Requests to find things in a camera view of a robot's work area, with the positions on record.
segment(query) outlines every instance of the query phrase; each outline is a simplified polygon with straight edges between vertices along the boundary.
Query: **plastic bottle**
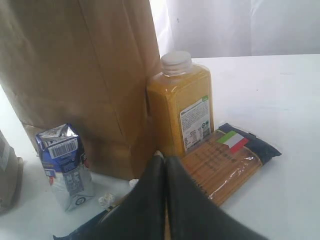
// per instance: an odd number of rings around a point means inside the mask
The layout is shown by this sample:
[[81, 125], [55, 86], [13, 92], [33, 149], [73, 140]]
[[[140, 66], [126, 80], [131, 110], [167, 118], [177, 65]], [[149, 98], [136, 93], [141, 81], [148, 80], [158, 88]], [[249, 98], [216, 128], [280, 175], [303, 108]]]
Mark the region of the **plastic bottle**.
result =
[[162, 72], [147, 86], [158, 149], [165, 156], [185, 155], [214, 130], [210, 71], [175, 51], [161, 58]]

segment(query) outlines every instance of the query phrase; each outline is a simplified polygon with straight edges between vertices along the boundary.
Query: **carton barcode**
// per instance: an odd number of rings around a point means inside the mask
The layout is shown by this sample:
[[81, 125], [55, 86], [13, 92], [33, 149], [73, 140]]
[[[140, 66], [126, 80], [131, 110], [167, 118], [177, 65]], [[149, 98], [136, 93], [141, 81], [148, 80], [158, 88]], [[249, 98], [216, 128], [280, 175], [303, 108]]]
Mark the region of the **carton barcode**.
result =
[[49, 148], [49, 153], [52, 159], [69, 154], [78, 149], [78, 140], [72, 139], [64, 143], [52, 146]]

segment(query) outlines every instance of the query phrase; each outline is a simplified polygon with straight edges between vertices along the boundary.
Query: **white bottle cap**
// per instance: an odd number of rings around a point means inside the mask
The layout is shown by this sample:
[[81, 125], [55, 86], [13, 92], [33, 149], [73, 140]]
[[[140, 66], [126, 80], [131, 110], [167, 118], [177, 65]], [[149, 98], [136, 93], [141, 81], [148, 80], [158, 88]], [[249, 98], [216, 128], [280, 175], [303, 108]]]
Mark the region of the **white bottle cap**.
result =
[[177, 76], [191, 72], [191, 55], [187, 51], [173, 51], [161, 58], [162, 71], [168, 76]]

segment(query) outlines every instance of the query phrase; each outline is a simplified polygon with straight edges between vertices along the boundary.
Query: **italian flag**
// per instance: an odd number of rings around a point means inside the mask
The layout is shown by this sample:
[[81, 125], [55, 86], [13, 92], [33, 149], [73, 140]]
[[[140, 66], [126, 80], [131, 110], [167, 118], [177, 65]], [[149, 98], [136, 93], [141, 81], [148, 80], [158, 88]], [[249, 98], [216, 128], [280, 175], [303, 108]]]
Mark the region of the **italian flag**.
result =
[[234, 154], [241, 148], [243, 148], [243, 146], [246, 145], [249, 140], [241, 136], [239, 133], [236, 133], [235, 131], [230, 131], [226, 135], [221, 137], [217, 142], [220, 144], [228, 145], [231, 153]]

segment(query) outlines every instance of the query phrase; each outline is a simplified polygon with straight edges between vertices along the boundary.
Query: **white wall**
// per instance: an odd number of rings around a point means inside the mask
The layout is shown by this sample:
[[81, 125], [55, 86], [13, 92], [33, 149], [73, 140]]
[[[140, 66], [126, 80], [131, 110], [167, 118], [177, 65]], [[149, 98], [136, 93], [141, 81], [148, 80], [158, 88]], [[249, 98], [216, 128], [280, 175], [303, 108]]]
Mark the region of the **white wall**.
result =
[[161, 55], [172, 49], [194, 58], [320, 53], [320, 0], [150, 2]]

